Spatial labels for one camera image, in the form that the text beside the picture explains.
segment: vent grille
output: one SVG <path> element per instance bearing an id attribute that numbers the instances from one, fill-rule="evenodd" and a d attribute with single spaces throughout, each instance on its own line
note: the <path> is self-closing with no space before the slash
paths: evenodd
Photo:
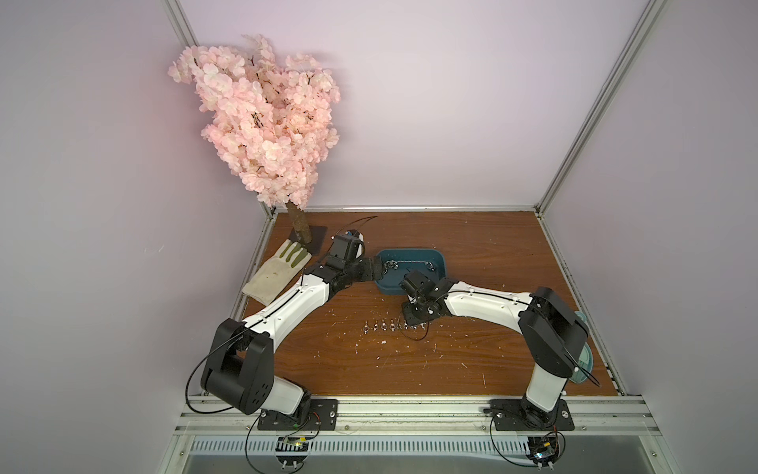
<path id="1" fill-rule="evenodd" d="M 495 443 L 506 456 L 523 456 L 528 452 L 525 436 L 498 436 Z M 276 447 L 275 436 L 258 435 L 250 437 L 247 450 L 251 455 L 272 454 Z M 195 455 L 244 453 L 244 436 L 196 436 L 191 450 Z M 325 436 L 310 441 L 307 453 L 321 456 L 497 456 L 489 436 Z"/>

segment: teal tray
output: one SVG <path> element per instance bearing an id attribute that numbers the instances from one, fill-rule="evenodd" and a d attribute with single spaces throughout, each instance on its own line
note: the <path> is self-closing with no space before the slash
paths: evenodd
<path id="1" fill-rule="evenodd" d="M 447 276 L 445 257 L 435 249 L 385 249 L 379 252 L 379 257 L 384 264 L 397 262 L 397 268 L 390 268 L 377 281 L 377 287 L 383 294 L 406 294 L 400 282 L 413 270 L 419 270 L 434 281 Z"/>

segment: wood grain surface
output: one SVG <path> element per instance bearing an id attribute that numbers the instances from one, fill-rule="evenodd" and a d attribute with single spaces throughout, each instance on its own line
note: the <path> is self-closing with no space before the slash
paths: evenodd
<path id="1" fill-rule="evenodd" d="M 332 235 L 371 213 L 308 213 L 311 225 Z M 291 230 L 277 217 L 264 258 Z M 380 212 L 361 227 L 368 255 L 389 248 L 434 248 L 445 256 L 447 274 L 479 287 L 503 291 L 554 289 L 573 309 L 572 295 L 543 231 L 530 212 Z M 279 346 L 275 373 L 320 395 L 470 394 L 520 396 L 534 361 L 522 336 L 489 322 L 443 317 L 423 341 L 412 341 L 397 323 L 406 297 L 383 295 L 373 282 L 354 284 L 311 313 Z M 263 306 L 250 300 L 245 315 Z M 387 330 L 382 331 L 382 322 Z M 364 334 L 364 326 L 371 328 Z M 424 329 L 409 330 L 420 338 Z M 569 395 L 616 395 L 592 346 L 593 374 L 602 384 L 569 382 Z"/>

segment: pink flower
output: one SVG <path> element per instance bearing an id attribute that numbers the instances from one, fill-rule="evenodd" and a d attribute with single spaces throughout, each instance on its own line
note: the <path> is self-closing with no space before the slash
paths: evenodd
<path id="1" fill-rule="evenodd" d="M 266 38 L 255 41 L 254 64 L 235 48 L 193 46 L 168 74 L 195 81 L 200 110 L 215 113 L 201 135 L 246 189 L 269 205 L 289 200 L 304 209 L 318 180 L 315 165 L 339 139 L 330 103 L 340 101 L 340 91 L 313 57 L 287 57 L 283 69 Z"/>

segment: black cable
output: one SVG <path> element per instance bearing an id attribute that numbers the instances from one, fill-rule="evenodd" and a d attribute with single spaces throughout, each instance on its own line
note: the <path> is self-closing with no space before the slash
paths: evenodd
<path id="1" fill-rule="evenodd" d="M 588 371 L 587 371 L 587 370 L 586 370 L 584 367 L 580 366 L 580 365 L 579 365 L 579 362 L 577 362 L 577 360 L 576 360 L 576 359 L 574 359 L 574 356 L 573 356 L 573 355 L 571 355 L 571 353 L 570 353 L 570 352 L 568 352 L 568 351 L 567 351 L 567 349 L 566 349 L 565 347 L 563 348 L 563 352 L 565 352 L 565 353 L 566 353 L 566 355 L 568 355 L 568 357 L 569 357 L 569 358 L 571 359 L 571 361 L 574 363 L 574 367 L 576 367 L 577 369 L 581 370 L 581 372 L 582 372 L 583 374 L 585 374 L 585 375 L 587 376 L 587 378 L 589 378 L 589 379 L 590 379 L 590 381 L 592 382 L 592 384 L 593 384 L 593 385 L 595 385 L 596 387 L 600 387 L 600 386 L 601 386 L 601 385 L 600 385 L 600 381 L 599 381 L 599 380 L 597 380 L 597 378 L 596 378 L 594 375 L 592 375 L 591 373 L 589 373 L 589 372 L 588 372 Z"/>
<path id="2" fill-rule="evenodd" d="M 237 342 L 239 339 L 242 338 L 242 336 L 245 334 L 245 332 L 248 329 L 249 328 L 245 328 L 239 334 L 235 334 L 234 336 L 230 337 L 229 339 L 226 339 L 226 341 L 224 341 L 223 343 L 219 344 L 218 347 L 216 347 L 215 349 L 211 350 L 211 352 L 209 352 L 207 356 L 203 357 L 202 360 L 200 362 L 198 362 L 198 364 L 192 370 L 192 373 L 189 374 L 189 377 L 187 378 L 187 383 L 184 386 L 184 401 L 185 401 L 185 403 L 187 404 L 187 406 L 189 407 L 190 410 L 192 410 L 195 413 L 200 413 L 201 415 L 212 415 L 214 413 L 221 413 L 221 412 L 225 412 L 227 410 L 231 410 L 231 409 L 234 408 L 234 407 L 227 407 L 227 408 L 223 408 L 221 410 L 214 410 L 212 412 L 202 412 L 200 410 L 196 410 L 195 408 L 193 408 L 192 405 L 190 405 L 190 381 L 192 380 L 193 375 L 195 375 L 195 372 L 197 372 L 197 369 L 200 368 L 200 366 L 202 365 L 203 362 L 205 362 L 217 350 L 221 349 L 222 347 L 226 346 L 227 344 L 234 344 L 235 342 Z"/>
<path id="3" fill-rule="evenodd" d="M 379 216 L 378 215 L 367 215 L 365 217 L 358 218 L 358 219 L 356 219 L 353 222 L 348 222 L 347 224 L 345 224 L 344 226 L 342 226 L 337 232 L 335 232 L 334 236 L 336 236 L 337 234 L 339 234 L 344 228 L 346 228 L 349 225 L 355 224 L 356 222 L 360 222 L 360 221 L 366 221 L 366 222 L 368 222 L 371 219 L 376 219 L 377 217 L 379 217 Z M 360 229 L 361 227 L 363 227 L 363 225 L 365 225 L 366 222 L 364 222 L 363 224 L 359 225 L 358 229 Z"/>
<path id="4" fill-rule="evenodd" d="M 525 301 L 514 300 L 513 298 L 504 297 L 504 296 L 501 296 L 499 294 L 485 293 L 483 291 L 467 291 L 467 290 L 448 291 L 444 295 L 440 295 L 436 300 L 434 300 L 434 302 L 436 303 L 440 299 L 446 297 L 449 294 L 453 294 L 453 293 L 481 294 L 481 295 L 488 296 L 488 297 L 496 297 L 496 298 L 500 298 L 502 300 L 508 300 L 508 301 L 513 301 L 515 303 L 525 304 L 527 307 L 532 308 L 535 312 L 539 312 L 540 314 L 543 312 L 542 309 L 539 306 L 535 306 L 531 302 L 527 303 Z M 592 382 L 593 385 L 595 385 L 596 387 L 601 387 L 602 386 L 600 384 L 600 381 L 597 380 L 597 377 L 595 377 L 590 372 L 588 372 L 584 367 L 580 366 L 579 362 L 577 362 L 577 360 L 574 358 L 574 356 L 571 355 L 571 353 L 565 347 L 563 347 L 563 352 L 565 352 L 566 355 L 571 359 L 572 363 L 574 364 L 574 367 L 576 367 L 577 369 L 581 370 L 581 372 L 584 375 L 587 376 L 587 378 Z"/>
<path id="5" fill-rule="evenodd" d="M 303 276 L 302 276 L 302 278 L 301 278 L 301 280 L 300 280 L 300 285 L 301 285 L 301 286 L 302 286 L 302 281 L 303 281 L 304 279 L 305 279 L 305 274 L 303 274 Z M 227 339 L 227 340 L 226 340 L 224 343 L 222 343 L 222 344 L 219 344 L 219 345 L 218 345 L 218 347 L 216 347 L 216 348 L 214 348 L 213 350 L 211 350 L 211 352 L 209 352 L 207 356 L 203 357 L 203 358 L 202 358 L 202 360 L 200 360 L 200 362 L 198 362 L 198 364 L 195 366 L 195 368 L 194 368 L 194 369 L 192 370 L 192 372 L 189 374 L 189 377 L 187 378 L 187 383 L 186 383 L 186 385 L 184 385 L 184 401 L 185 401 L 185 403 L 187 404 L 187 406 L 189 407 L 189 409 L 190 409 L 190 410 L 192 410 L 192 411 L 193 411 L 193 412 L 195 412 L 195 413 L 199 413 L 199 414 L 201 414 L 201 415 L 213 415 L 213 414 L 215 414 L 215 413 L 221 413 L 221 412 L 225 412 L 225 411 L 227 411 L 227 410 L 231 410 L 231 409 L 233 409 L 233 408 L 234 408 L 234 407 L 227 407 L 227 408 L 222 408 L 221 410 L 214 410 L 214 411 L 212 411 L 212 412 L 202 412 L 202 411 L 200 411 L 200 410 L 196 410 L 196 409 L 195 409 L 195 408 L 194 408 L 194 407 L 193 407 L 193 406 L 190 404 L 190 382 L 192 381 L 192 377 L 195 375 L 195 372 L 197 372 L 197 369 L 199 369 L 199 368 L 200 368 L 200 366 L 202 365 L 202 363 L 203 363 L 203 362 L 205 362 L 206 360 L 208 360 L 208 358 L 209 358 L 211 355 L 213 355 L 213 354 L 214 354 L 214 353 L 215 353 L 217 350 L 221 349 L 222 347 L 226 346 L 227 344 L 233 344 L 233 343 L 237 342 L 237 341 L 238 341 L 238 340 L 239 340 L 239 339 L 240 339 L 240 338 L 241 338 L 241 337 L 242 337 L 242 336 L 245 334 L 245 331 L 247 331 L 247 330 L 249 330 L 249 329 L 252 329 L 252 328 L 254 328 L 255 326 L 257 326 L 257 325 L 261 324 L 262 322 L 265 322 L 265 321 L 266 321 L 268 318 L 270 318 L 270 317 L 271 317 L 271 316 L 272 316 L 274 313 L 276 313 L 276 311 L 279 311 L 279 309 L 281 309 L 281 308 L 282 308 L 282 307 L 284 307 L 284 306 L 285 306 L 287 303 L 289 303 L 289 302 L 290 302 L 290 300 L 291 300 L 292 298 L 294 298 L 294 297 L 295 297 L 295 296 L 296 296 L 298 293 L 299 293 L 299 291 L 296 291 L 296 292 L 292 293 L 292 296 L 290 296 L 289 298 L 287 298 L 287 301 L 285 301 L 284 303 L 280 304 L 280 305 L 279 305 L 279 306 L 278 306 L 276 309 L 274 309 L 274 310 L 273 310 L 273 311 L 271 311 L 270 313 L 268 313 L 268 314 L 264 315 L 264 316 L 263 316 L 261 319 L 259 319 L 258 321 L 256 321 L 256 322 L 252 323 L 250 326 L 247 326 L 247 327 L 245 327 L 245 328 L 243 329 L 243 331 L 242 331 L 242 332 L 240 332 L 239 334 L 236 334 L 236 335 L 234 335 L 234 336 L 230 337 L 229 339 Z"/>
<path id="6" fill-rule="evenodd" d="M 255 424 L 258 422 L 258 420 L 260 420 L 261 413 L 258 414 L 258 416 L 255 418 L 255 421 L 252 422 L 252 424 L 250 425 L 250 428 L 247 430 L 247 436 L 245 437 L 245 461 L 247 461 L 248 466 L 252 467 L 252 470 L 256 471 L 258 474 L 265 474 L 265 472 L 258 470 L 257 467 L 252 465 L 252 463 L 250 462 L 250 456 L 247 454 L 247 445 L 250 440 L 250 433 L 252 432 L 252 429 L 255 427 Z M 318 424 L 317 424 L 318 429 L 316 430 L 316 434 L 311 436 L 310 438 L 306 438 L 307 440 L 315 439 L 318 436 L 318 434 L 321 433 L 321 417 L 316 412 L 313 412 L 313 415 L 315 415 L 316 419 L 318 420 Z M 306 420 L 305 423 L 302 424 L 302 426 L 305 426 L 307 424 L 308 424 L 308 421 Z M 294 434 L 300 432 L 301 430 L 302 430 L 302 427 L 300 427 L 297 431 L 288 434 L 287 436 L 283 436 L 282 439 L 289 438 L 290 436 L 293 436 Z M 290 474 L 295 474 L 295 472 L 300 471 L 304 466 L 305 466 L 305 463 L 300 463 L 300 467 L 292 471 Z"/>
<path id="7" fill-rule="evenodd" d="M 566 436 L 563 435 L 563 433 L 556 431 L 556 448 L 558 448 L 558 457 L 556 458 L 556 462 L 560 458 L 563 457 L 563 452 L 566 450 Z M 558 444 L 558 435 L 561 435 L 561 438 L 563 438 L 563 442 L 561 444 Z"/>
<path id="8" fill-rule="evenodd" d="M 495 423 L 495 416 L 494 416 L 494 413 L 493 413 L 493 417 L 490 420 L 490 441 L 492 441 L 492 445 L 494 446 L 495 451 L 497 451 L 497 453 L 500 455 L 500 457 L 502 457 L 504 460 L 508 461 L 509 463 L 513 464 L 514 466 L 518 466 L 518 467 L 537 467 L 536 465 L 529 466 L 528 464 L 514 463 L 513 461 L 511 461 L 507 457 L 503 456 L 503 453 L 500 452 L 500 449 L 497 447 L 497 444 L 495 444 L 495 438 L 492 437 L 492 425 L 494 423 Z"/>
<path id="9" fill-rule="evenodd" d="M 403 332 L 402 326 L 400 325 L 401 318 L 402 318 L 402 311 L 397 316 L 397 328 L 400 331 L 400 334 L 402 334 L 403 336 L 407 337 L 411 341 L 416 341 L 416 342 L 423 341 L 429 335 L 429 326 L 431 326 L 431 321 L 429 319 L 427 319 L 426 321 L 422 321 L 421 322 L 421 324 L 426 324 L 426 331 L 424 332 L 424 335 L 421 336 L 421 339 L 416 339 L 415 337 L 410 337 L 405 332 Z"/>
<path id="10" fill-rule="evenodd" d="M 253 428 L 255 428 L 255 424 L 261 418 L 261 413 L 258 414 L 258 417 L 255 418 L 255 421 L 252 422 L 252 424 L 250 425 L 250 429 L 247 430 L 247 436 L 245 437 L 245 461 L 247 461 L 248 466 L 250 466 L 252 470 L 256 471 L 258 474 L 266 474 L 265 472 L 258 470 L 257 467 L 252 465 L 252 463 L 250 462 L 250 456 L 247 454 L 247 444 L 250 439 L 250 432 L 252 431 Z M 304 465 L 305 465 L 304 463 L 300 463 L 300 467 L 290 472 L 290 474 L 295 474 L 295 472 L 300 471 L 304 467 Z"/>

